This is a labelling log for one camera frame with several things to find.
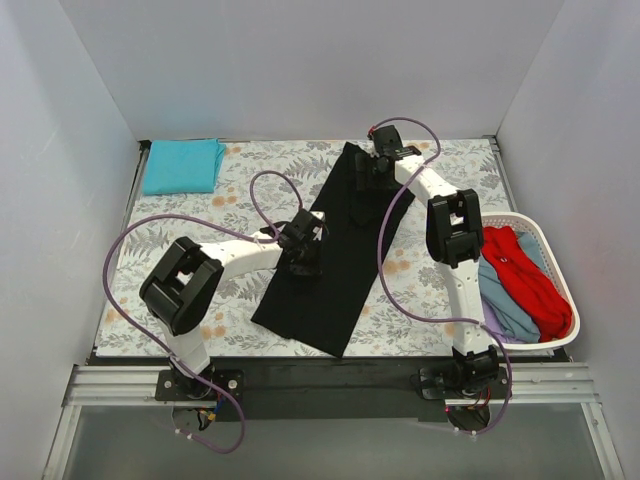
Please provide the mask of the black t shirt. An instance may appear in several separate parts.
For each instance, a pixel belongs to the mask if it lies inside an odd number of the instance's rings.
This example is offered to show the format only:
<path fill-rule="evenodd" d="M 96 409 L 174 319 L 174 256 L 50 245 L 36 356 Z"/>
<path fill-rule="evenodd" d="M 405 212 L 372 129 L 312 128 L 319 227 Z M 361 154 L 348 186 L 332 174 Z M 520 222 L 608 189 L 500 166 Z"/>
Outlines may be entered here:
<path fill-rule="evenodd" d="M 347 142 L 312 204 L 326 215 L 321 275 L 278 270 L 251 321 L 271 332 L 342 357 L 370 289 L 378 277 L 377 242 L 394 190 L 359 191 L 355 159 L 363 150 Z"/>

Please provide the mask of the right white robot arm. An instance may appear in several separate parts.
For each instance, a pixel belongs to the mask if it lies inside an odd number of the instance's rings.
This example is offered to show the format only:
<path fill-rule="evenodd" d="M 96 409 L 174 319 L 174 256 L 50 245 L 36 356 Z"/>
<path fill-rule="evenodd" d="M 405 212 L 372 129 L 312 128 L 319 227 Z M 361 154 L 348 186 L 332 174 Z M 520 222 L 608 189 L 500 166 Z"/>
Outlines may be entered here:
<path fill-rule="evenodd" d="M 432 388 L 457 391 L 475 397 L 498 378 L 499 361 L 494 340 L 486 328 L 479 289 L 479 259 L 484 244 L 480 203 L 472 189 L 459 189 L 428 166 L 436 155 L 424 158 L 405 146 L 393 125 L 378 124 L 368 132 L 372 153 L 355 157 L 359 190 L 390 190 L 396 194 L 387 207 L 378 234 L 376 263 L 381 285 L 384 278 L 383 243 L 387 223 L 400 197 L 411 192 L 426 207 L 427 251 L 440 268 L 449 296 L 451 316 L 440 324 L 452 324 L 452 365 L 440 374 L 422 375 Z"/>

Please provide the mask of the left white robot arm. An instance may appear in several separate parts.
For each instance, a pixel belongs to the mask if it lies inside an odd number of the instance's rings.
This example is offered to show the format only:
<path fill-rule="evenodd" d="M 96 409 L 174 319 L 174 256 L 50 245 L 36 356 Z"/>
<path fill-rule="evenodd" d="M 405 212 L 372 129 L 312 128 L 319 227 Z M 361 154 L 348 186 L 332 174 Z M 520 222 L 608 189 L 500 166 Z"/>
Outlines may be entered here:
<path fill-rule="evenodd" d="M 198 244 L 184 236 L 171 244 L 139 295 L 177 356 L 170 366 L 181 394 L 193 400 L 212 395 L 214 367 L 200 323 L 219 284 L 262 270 L 319 276 L 324 229 L 324 213 L 301 209 L 291 221 L 278 223 L 275 230 L 265 228 L 250 241 Z"/>

